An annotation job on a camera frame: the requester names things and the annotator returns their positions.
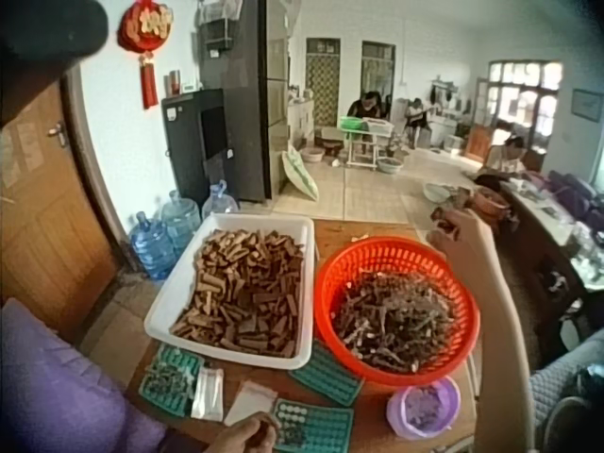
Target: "green tray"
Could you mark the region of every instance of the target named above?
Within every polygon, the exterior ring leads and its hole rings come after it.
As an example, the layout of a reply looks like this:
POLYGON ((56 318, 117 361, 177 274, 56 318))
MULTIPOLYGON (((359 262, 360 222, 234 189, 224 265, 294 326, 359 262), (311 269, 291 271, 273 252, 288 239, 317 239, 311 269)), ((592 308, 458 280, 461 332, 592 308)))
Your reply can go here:
POLYGON ((356 118, 354 116, 343 116, 340 118, 341 129, 360 130, 362 125, 363 120, 361 118, 356 118))
MULTIPOLYGON (((155 358, 153 359, 153 363, 150 366, 153 367, 159 363, 174 366, 183 375, 185 373, 185 370, 189 370, 189 372, 193 376, 193 383, 191 384, 191 388, 193 389, 194 394, 195 383, 197 381, 197 374, 199 373, 199 367, 202 366, 204 363, 204 360, 201 357, 196 356, 191 352, 183 351, 182 349, 179 349, 177 347, 173 347, 168 344, 162 344, 159 348, 158 354, 155 356, 155 358)), ((179 395, 158 393, 150 388, 151 379, 151 374, 147 372, 147 374, 145 374, 143 377, 143 382, 141 382, 141 386, 139 387, 139 395, 150 403, 153 403, 156 406, 162 408, 163 410, 170 412, 172 415, 176 415, 178 417, 186 416, 187 412, 189 411, 188 403, 190 400, 190 396, 184 393, 179 395)))
POLYGON ((331 409, 278 399, 273 415, 281 424, 275 449, 290 453, 346 453, 352 409, 331 409))
POLYGON ((290 376, 319 394, 343 406, 350 406, 361 391, 361 379, 340 365, 331 352, 318 340, 312 342, 312 355, 302 368, 290 376))

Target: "framed picture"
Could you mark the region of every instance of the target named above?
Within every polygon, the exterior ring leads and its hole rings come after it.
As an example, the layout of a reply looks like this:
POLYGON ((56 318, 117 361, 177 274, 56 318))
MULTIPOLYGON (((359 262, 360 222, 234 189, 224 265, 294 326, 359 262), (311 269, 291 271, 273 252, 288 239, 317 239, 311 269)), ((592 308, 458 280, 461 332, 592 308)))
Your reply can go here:
POLYGON ((587 92, 585 90, 573 90, 573 115, 580 116, 595 123, 600 122, 602 116, 602 104, 604 94, 600 92, 587 92))

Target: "purple cushion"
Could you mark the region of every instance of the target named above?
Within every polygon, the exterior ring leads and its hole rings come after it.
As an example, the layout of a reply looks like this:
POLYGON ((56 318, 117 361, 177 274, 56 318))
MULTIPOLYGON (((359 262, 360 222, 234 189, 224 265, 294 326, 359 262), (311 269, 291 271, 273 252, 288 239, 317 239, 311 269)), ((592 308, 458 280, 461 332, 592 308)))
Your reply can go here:
POLYGON ((564 176, 558 173, 556 170, 552 170, 547 175, 547 188, 550 192, 556 193, 560 189, 566 187, 566 181, 564 176))
POLYGON ((599 210, 590 210, 585 217, 585 225, 593 231, 604 231, 604 213, 599 210))
POLYGON ((2 309, 2 413, 29 451, 152 452, 165 425, 134 409, 100 368, 20 302, 2 309))
POLYGON ((557 192, 556 199, 577 220, 585 218, 590 207, 589 201, 571 188, 557 192))

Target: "red chinese knot ornament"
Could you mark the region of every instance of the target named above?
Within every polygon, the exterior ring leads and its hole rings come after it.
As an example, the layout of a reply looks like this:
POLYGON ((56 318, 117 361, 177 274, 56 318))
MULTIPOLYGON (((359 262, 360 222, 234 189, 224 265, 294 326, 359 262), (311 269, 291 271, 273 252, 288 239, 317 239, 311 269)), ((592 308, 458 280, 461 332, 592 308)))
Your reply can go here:
POLYGON ((153 51, 166 42, 172 29, 172 10, 152 0, 138 0, 122 18, 118 43, 124 49, 141 54, 141 83, 145 109, 158 104, 153 51))

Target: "blue water bottle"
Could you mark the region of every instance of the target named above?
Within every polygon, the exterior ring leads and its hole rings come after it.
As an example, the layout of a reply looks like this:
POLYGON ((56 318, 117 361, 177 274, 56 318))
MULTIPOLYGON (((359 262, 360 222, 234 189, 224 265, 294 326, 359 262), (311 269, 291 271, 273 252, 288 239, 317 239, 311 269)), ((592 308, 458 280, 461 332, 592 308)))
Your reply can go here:
POLYGON ((171 191, 170 201, 161 209, 161 220, 166 224, 178 259, 201 225, 199 208, 191 199, 181 198, 178 191, 171 191))
POLYGON ((143 264, 144 270, 154 280, 164 280, 176 264, 174 247, 166 225, 160 220, 149 220, 138 212, 139 224, 130 233, 130 243, 143 264))
POLYGON ((201 209, 201 217, 206 220, 210 214, 238 212, 239 206, 235 198, 227 193, 227 182, 223 179, 218 184, 210 186, 210 198, 206 200, 201 209))

